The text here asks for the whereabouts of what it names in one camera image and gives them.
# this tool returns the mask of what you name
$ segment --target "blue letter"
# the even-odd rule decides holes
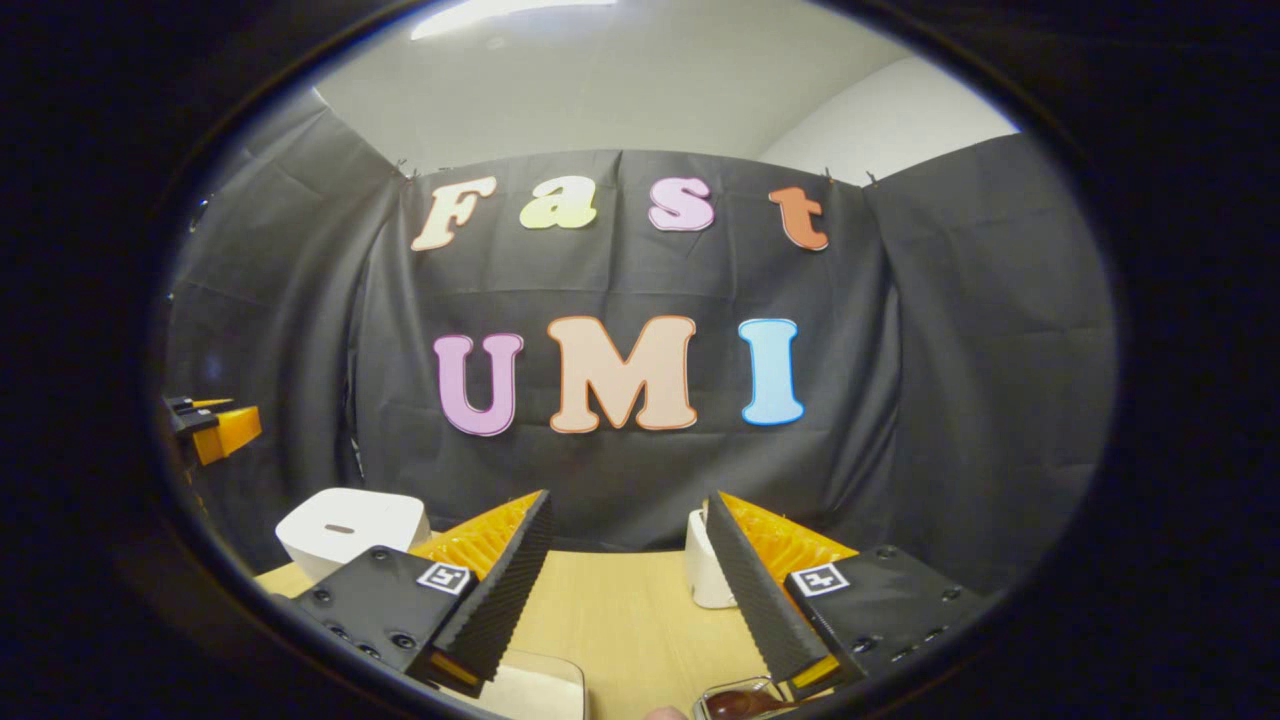
[[[804,415],[791,387],[791,338],[799,334],[791,320],[746,320],[737,334],[751,347],[751,404],[742,419],[753,425],[783,425]]]

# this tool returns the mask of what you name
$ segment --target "yellow letter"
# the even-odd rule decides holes
[[[471,211],[476,209],[476,195],[489,197],[494,190],[498,190],[498,178],[493,176],[435,188],[426,224],[408,246],[410,250],[434,250],[452,242],[453,231],[449,229],[449,220],[457,218],[460,228],[467,224]]]
[[[534,188],[534,197],[536,200],[520,211],[520,224],[529,229],[552,225],[580,228],[595,219],[595,209],[591,208],[595,181],[591,178],[566,176],[549,179]]]
[[[552,415],[558,433],[589,433],[600,418],[586,406],[590,386],[609,423],[621,428],[640,389],[644,407],[636,424],[646,430],[675,430],[698,421],[689,406],[685,356],[696,325],[689,318],[659,315],[645,323],[631,356],[622,361],[604,325],[595,318],[559,318],[547,334],[561,345],[561,411]]]

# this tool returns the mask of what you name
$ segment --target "orange letter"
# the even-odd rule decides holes
[[[646,430],[687,428],[698,420],[689,406],[685,355],[696,325],[689,318],[659,315],[645,323],[626,363],[595,318],[561,318],[547,327],[561,346],[561,411],[552,415],[558,433],[589,433],[600,418],[586,406],[595,391],[609,423],[621,428],[644,388],[636,424]]]
[[[422,232],[413,238],[410,250],[434,250],[453,241],[449,220],[457,218],[458,227],[467,224],[476,209],[476,195],[489,197],[498,190],[498,178],[489,176],[477,181],[443,184],[431,192],[431,211],[426,214]]]
[[[805,250],[827,247],[827,233],[813,229],[813,219],[809,217],[820,215],[822,205],[805,197],[804,190],[799,187],[774,190],[769,193],[769,200],[782,206],[782,229],[791,242]]]

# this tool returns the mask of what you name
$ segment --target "white wall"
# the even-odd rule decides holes
[[[851,85],[782,135],[760,160],[852,184],[1018,132],[960,81],[920,58]]]

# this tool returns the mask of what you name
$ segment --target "foam letter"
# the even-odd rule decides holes
[[[805,197],[804,190],[799,187],[774,190],[769,193],[769,200],[782,206],[782,229],[791,242],[805,250],[827,247],[827,233],[813,229],[812,215],[820,215],[822,205]]]
[[[654,208],[649,208],[649,222],[660,231],[700,231],[710,227],[716,210],[703,197],[710,197],[712,188],[698,178],[663,178],[649,190]]]
[[[580,228],[595,219],[591,199],[595,181],[581,176],[566,176],[539,183],[534,188],[535,200],[520,211],[520,224],[529,229],[552,225]]]
[[[595,391],[609,423],[621,428],[644,389],[636,424],[646,430],[675,430],[698,421],[689,406],[685,355],[696,325],[689,318],[659,315],[645,323],[626,363],[595,318],[561,318],[547,334],[561,345],[561,411],[552,415],[558,433],[589,433],[600,418],[586,405]]]
[[[467,224],[471,211],[476,209],[476,195],[489,197],[498,190],[498,178],[490,176],[477,181],[443,184],[431,192],[431,211],[426,214],[422,232],[413,238],[410,250],[434,250],[453,241],[449,220],[457,219],[457,227]]]
[[[753,425],[783,425],[804,415],[791,387],[791,320],[746,320],[737,334],[751,347],[751,404],[742,419]]]
[[[516,355],[525,347],[518,334],[492,334],[484,338],[493,363],[493,404],[480,411],[467,402],[467,355],[471,338],[447,334],[435,341],[440,361],[440,407],[449,423],[474,436],[495,436],[516,419]]]

